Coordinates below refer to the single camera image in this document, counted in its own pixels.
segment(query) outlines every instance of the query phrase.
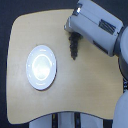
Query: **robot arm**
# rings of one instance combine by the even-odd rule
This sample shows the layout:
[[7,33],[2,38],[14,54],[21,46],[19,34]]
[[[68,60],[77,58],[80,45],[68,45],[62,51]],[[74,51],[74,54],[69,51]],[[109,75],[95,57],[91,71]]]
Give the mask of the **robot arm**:
[[64,29],[88,39],[108,56],[119,57],[122,75],[128,80],[128,27],[91,0],[80,0]]

